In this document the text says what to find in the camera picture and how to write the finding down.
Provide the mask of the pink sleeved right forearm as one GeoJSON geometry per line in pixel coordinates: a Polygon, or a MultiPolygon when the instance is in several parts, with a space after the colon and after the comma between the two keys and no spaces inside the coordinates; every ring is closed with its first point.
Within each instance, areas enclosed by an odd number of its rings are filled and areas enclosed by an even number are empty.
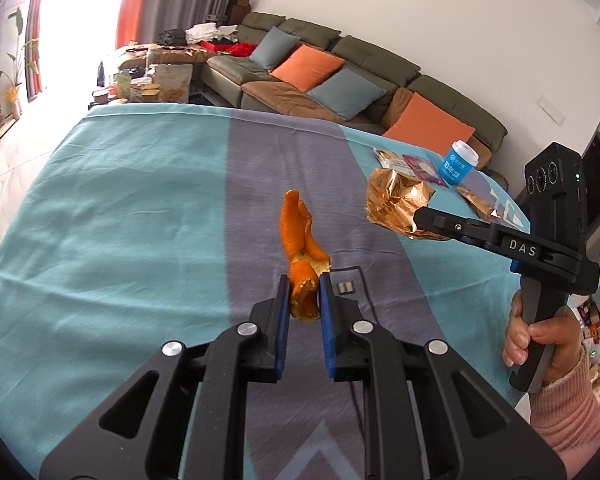
{"type": "Polygon", "coordinates": [[[588,377],[588,355],[530,396],[530,425],[553,449],[569,479],[600,479],[600,401],[588,377]]]}

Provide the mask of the person's right hand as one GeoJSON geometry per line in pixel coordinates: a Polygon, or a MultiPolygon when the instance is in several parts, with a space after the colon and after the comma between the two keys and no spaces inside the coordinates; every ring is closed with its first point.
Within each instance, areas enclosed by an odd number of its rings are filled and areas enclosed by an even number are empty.
{"type": "Polygon", "coordinates": [[[517,290],[504,336],[502,361],[507,367],[521,366],[528,359],[529,344],[536,342],[553,346],[554,353],[547,365],[542,385],[567,376],[579,363],[582,348],[580,323],[570,307],[562,307],[558,315],[549,320],[528,325],[524,322],[524,302],[517,290]]]}

